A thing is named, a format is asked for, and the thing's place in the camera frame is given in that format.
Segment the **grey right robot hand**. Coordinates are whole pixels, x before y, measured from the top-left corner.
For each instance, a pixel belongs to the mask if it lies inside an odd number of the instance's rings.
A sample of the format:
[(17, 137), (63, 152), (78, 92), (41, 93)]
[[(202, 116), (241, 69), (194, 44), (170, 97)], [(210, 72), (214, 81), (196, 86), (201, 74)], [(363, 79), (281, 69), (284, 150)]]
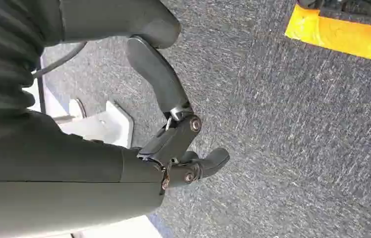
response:
[[(141, 216), (169, 187), (216, 174), (224, 148), (201, 159), (201, 130), (177, 74), (159, 53), (181, 32), (158, 0), (0, 0), (0, 238), (77, 230)], [(152, 86), (167, 119), (143, 148), (66, 134), (30, 110), (45, 47), (126, 36), (132, 68)]]

